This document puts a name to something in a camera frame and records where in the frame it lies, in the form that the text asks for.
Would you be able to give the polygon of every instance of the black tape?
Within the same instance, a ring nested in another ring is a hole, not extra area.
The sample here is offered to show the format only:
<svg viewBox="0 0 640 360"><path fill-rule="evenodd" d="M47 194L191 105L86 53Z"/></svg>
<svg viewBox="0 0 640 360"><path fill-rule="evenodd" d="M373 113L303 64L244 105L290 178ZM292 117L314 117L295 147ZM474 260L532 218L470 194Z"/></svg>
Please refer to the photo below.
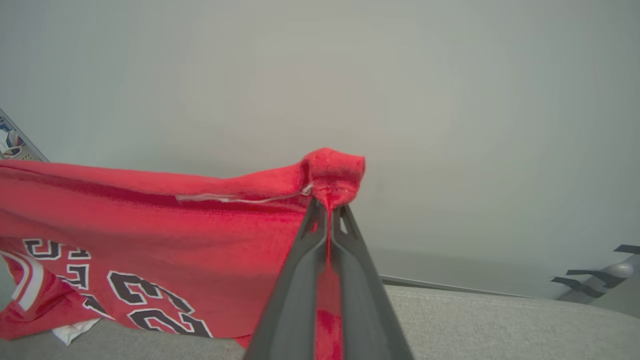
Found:
<svg viewBox="0 0 640 360"><path fill-rule="evenodd" d="M567 279L565 277L557 277L556 276L551 280L551 282L558 282L559 284L567 285L573 291L584 293L585 295L587 295L589 297L596 298L596 299L605 294L605 293L601 293L599 291L596 291L596 290L592 289L589 286L583 285L578 280Z"/></svg>
<svg viewBox="0 0 640 360"><path fill-rule="evenodd" d="M640 246L620 245L615 252L628 252L629 254L640 255Z"/></svg>
<svg viewBox="0 0 640 360"><path fill-rule="evenodd" d="M617 277L605 272L597 270L567 270L567 275L593 275L598 279L604 281L604 287L607 289L613 289L620 285L621 282L627 280L624 277Z"/></svg>

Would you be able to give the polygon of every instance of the white wall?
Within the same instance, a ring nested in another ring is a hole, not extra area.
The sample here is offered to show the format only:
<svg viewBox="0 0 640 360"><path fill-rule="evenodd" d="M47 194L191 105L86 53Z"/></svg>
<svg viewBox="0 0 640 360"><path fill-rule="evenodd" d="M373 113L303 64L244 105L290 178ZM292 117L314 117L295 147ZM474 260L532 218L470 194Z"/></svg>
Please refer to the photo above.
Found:
<svg viewBox="0 0 640 360"><path fill-rule="evenodd" d="M380 272L484 290L640 241L637 1L0 1L0 107L51 161L363 154Z"/></svg>

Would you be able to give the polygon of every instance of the red fabric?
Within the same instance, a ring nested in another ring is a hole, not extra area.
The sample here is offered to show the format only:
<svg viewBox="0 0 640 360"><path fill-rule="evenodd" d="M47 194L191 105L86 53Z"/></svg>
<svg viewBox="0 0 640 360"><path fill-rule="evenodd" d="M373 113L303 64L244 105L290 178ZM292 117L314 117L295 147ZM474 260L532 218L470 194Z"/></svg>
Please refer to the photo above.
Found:
<svg viewBox="0 0 640 360"><path fill-rule="evenodd" d="M43 275L31 307L23 288L0 313L0 338L102 315L247 346L311 200L301 189L333 209L363 174L364 158L331 149L234 179L2 161L0 250L16 283L30 261ZM202 194L216 200L187 199ZM317 358L338 359L337 279L325 277Z"/></svg>

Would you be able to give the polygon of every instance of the strip of black tape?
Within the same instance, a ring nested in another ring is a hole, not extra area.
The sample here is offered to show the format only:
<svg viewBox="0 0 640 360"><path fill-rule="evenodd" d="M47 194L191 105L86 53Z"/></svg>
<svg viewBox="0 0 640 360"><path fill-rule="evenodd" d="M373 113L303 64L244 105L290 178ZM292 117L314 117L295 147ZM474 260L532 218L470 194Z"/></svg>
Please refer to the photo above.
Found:
<svg viewBox="0 0 640 360"><path fill-rule="evenodd" d="M629 254L640 255L640 246L620 245L615 252L628 252Z"/></svg>
<svg viewBox="0 0 640 360"><path fill-rule="evenodd" d="M597 271L597 270L567 270L567 275L592 275L597 277L598 279L604 281L604 287L607 289L613 289L616 286L620 285L621 282L627 280L624 277L617 277L611 274L607 274L605 272Z"/></svg>
<svg viewBox="0 0 640 360"><path fill-rule="evenodd" d="M598 298L601 297L602 295L604 295L605 293L601 293L599 291L596 291L594 289L592 289L589 286L583 285L580 281L578 280L573 280L573 279L567 279L565 277L554 277L551 282L558 282L560 284L564 284L567 285L571 288L571 290L573 291L577 291L577 292L582 292L585 295L589 296L589 297L593 297L593 298Z"/></svg>

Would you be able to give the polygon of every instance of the gray fabric surface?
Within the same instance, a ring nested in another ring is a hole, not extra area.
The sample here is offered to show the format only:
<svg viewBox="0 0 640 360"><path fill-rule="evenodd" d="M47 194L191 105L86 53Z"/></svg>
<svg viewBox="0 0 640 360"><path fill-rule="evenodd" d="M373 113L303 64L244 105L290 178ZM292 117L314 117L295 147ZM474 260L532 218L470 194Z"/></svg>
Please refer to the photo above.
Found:
<svg viewBox="0 0 640 360"><path fill-rule="evenodd" d="M640 320L593 306L387 286L416 359L638 359ZM0 342L1 359L241 359L232 340L102 320L65 347L50 332Z"/></svg>

